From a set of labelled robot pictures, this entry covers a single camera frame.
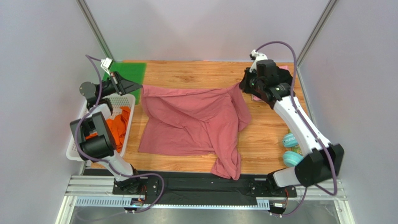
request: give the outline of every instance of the wooden table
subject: wooden table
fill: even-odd
[[[225,88],[240,82],[248,62],[207,61],[144,61],[147,63],[144,84],[166,88]],[[293,63],[288,65],[292,74]],[[303,108],[303,93],[298,79],[295,92]],[[243,97],[252,115],[251,123],[239,133],[238,150],[242,155],[242,173],[267,174],[285,168],[282,155],[286,151],[282,138],[287,134],[284,121],[264,102],[251,100],[249,94]],[[165,156],[139,153],[142,132],[148,121],[147,115],[138,104],[134,108],[128,146],[124,159],[138,170],[210,172],[217,155]]]

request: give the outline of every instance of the pink object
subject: pink object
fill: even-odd
[[[238,131],[251,121],[239,84],[226,89],[142,88],[149,120],[139,151],[162,155],[217,154],[211,172],[239,179]]]
[[[289,70],[289,66],[287,65],[279,66],[279,68]],[[251,95],[251,99],[254,101],[262,101],[262,99],[256,97],[255,95]]]

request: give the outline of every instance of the green mat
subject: green mat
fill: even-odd
[[[118,71],[118,73],[125,79],[132,82],[142,84],[144,81],[146,63],[124,63],[114,62],[111,67],[111,71]],[[109,75],[105,73],[103,80],[107,79]],[[141,90],[137,90],[131,93],[135,97],[135,104],[140,102]]]

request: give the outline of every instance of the orange cloth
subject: orange cloth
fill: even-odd
[[[130,108],[127,106],[120,107],[122,109],[121,114],[117,115],[113,120],[108,119],[107,124],[111,133],[115,139],[116,151],[121,152],[123,148],[124,138],[126,137],[126,130],[128,125],[128,118],[130,116]],[[85,139],[90,139],[97,136],[97,133],[90,134]]]

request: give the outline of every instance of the plastic basket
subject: plastic basket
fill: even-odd
[[[130,133],[131,121],[133,119],[135,97],[131,94],[126,94],[123,96],[119,96],[117,94],[112,94],[107,98],[109,98],[111,100],[111,104],[112,104],[112,107],[114,110],[110,117],[111,119],[114,119],[117,115],[121,114],[121,109],[120,109],[121,106],[128,106],[131,110],[130,116],[128,118],[126,137],[124,138],[123,148],[121,149],[121,152],[120,152],[120,156],[123,157],[124,154],[126,153],[128,134]],[[84,107],[84,109],[81,111],[79,117],[81,118],[87,112],[88,112],[88,110]],[[73,136],[71,137],[71,140],[69,141],[68,149],[66,150],[66,157],[68,159],[74,160],[74,161],[83,161],[82,158],[80,158],[80,156],[79,156],[78,149],[76,148]]]

